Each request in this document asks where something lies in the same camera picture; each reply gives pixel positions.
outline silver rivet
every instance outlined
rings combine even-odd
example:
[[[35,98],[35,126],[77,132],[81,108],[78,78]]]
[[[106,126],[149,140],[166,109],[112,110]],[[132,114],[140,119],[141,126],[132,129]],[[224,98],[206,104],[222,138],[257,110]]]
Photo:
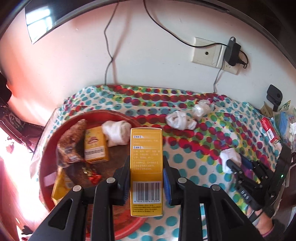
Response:
[[[73,187],[74,192],[79,192],[80,190],[81,190],[81,186],[79,186],[79,185],[76,185]]]
[[[214,184],[214,185],[212,185],[212,189],[214,191],[219,191],[221,189],[221,187],[219,185],[217,185],[217,184]]]
[[[179,183],[185,183],[185,182],[187,182],[187,179],[184,178],[184,177],[180,177],[180,178],[178,179],[178,182],[179,182]]]
[[[107,181],[107,183],[113,183],[113,182],[115,182],[115,178],[114,177],[108,177],[106,181]]]

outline polka dot tablecloth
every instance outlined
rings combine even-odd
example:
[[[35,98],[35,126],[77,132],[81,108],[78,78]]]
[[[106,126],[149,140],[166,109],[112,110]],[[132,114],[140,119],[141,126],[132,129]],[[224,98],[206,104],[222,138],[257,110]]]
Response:
[[[192,107],[202,99],[214,103],[215,111],[204,116],[195,130],[180,131],[166,124],[166,115],[176,110],[191,116]],[[46,127],[45,140],[73,116],[100,109],[119,111],[144,126],[162,128],[163,153],[170,165],[195,184],[205,187],[214,183],[220,185],[241,210],[246,209],[246,204],[234,189],[233,175],[222,172],[219,153],[234,147],[248,159],[261,160],[274,170],[281,150],[280,145],[270,143],[261,126],[260,113],[246,102],[213,93],[125,85],[90,86],[66,99],[50,126]],[[44,149],[45,146],[46,141],[38,148]],[[250,170],[243,170],[248,177],[255,179]],[[203,237],[206,237],[202,205],[201,213]],[[177,240],[179,219],[180,207],[171,207],[164,201],[163,216],[148,218],[139,230],[122,240]]]

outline power adapter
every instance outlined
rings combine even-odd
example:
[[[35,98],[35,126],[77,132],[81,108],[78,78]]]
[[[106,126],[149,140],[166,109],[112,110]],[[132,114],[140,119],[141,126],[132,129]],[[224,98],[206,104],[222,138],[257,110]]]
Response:
[[[247,67],[247,63],[241,60],[239,57],[241,46],[236,42],[235,37],[232,37],[226,47],[224,53],[224,60],[230,65],[235,66],[236,64],[242,64],[244,69]]]

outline electrical outlet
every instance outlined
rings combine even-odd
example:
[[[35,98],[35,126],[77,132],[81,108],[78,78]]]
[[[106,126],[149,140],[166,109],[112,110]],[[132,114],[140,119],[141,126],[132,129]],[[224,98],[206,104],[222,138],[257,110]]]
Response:
[[[195,45],[197,46],[203,46],[203,45],[208,45],[212,43],[214,42],[206,39],[195,38]],[[226,46],[221,46],[221,45],[212,45],[204,48],[194,48],[192,62],[196,64],[207,65],[207,66],[220,69],[225,50],[226,50]],[[232,74],[237,74],[240,66],[241,66],[240,64],[236,64],[235,66],[230,66],[225,61],[224,67],[222,68],[222,70]]]
[[[196,46],[203,46],[213,44],[214,42],[195,38]],[[196,64],[203,64],[216,68],[221,51],[221,45],[212,45],[204,48],[194,48],[192,62]]]

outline wall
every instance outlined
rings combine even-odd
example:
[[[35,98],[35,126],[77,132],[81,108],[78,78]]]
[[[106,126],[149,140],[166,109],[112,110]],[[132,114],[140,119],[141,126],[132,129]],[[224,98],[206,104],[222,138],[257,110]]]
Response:
[[[270,84],[283,102],[296,104],[296,69],[264,36],[218,11],[176,1],[149,0],[150,11],[187,42],[194,37],[227,43],[231,36],[250,59],[238,75],[223,72],[218,93],[260,108]],[[31,44],[24,10],[0,41],[0,60],[13,97],[9,104],[23,120],[45,125],[54,108],[80,88],[104,82],[109,56],[103,35],[114,5],[85,13]],[[218,69],[191,62],[193,48],[174,39],[145,13],[141,0],[119,4],[107,31],[115,63],[108,83],[212,92]]]

